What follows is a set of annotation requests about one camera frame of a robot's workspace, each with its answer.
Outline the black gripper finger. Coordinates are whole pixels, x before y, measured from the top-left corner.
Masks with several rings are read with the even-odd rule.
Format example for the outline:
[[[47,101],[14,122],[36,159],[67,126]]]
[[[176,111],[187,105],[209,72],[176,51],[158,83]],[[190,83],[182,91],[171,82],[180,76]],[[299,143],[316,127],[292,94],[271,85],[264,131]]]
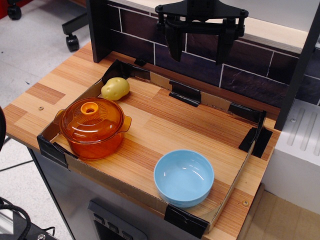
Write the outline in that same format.
[[[184,25],[173,20],[167,19],[164,24],[164,35],[167,47],[172,59],[181,61],[183,50]]]
[[[237,36],[236,29],[235,18],[224,19],[222,23],[215,25],[215,31],[218,35],[216,65],[221,65],[226,61]]]

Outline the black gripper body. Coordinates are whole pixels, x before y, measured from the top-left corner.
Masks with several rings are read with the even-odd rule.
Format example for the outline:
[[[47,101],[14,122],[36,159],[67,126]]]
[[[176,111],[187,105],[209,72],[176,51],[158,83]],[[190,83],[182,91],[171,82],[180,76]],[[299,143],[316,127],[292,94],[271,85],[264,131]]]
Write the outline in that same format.
[[[182,0],[160,4],[155,7],[158,14],[156,28],[163,34],[172,28],[183,33],[220,35],[231,33],[234,38],[243,37],[245,9],[227,5],[219,0]]]

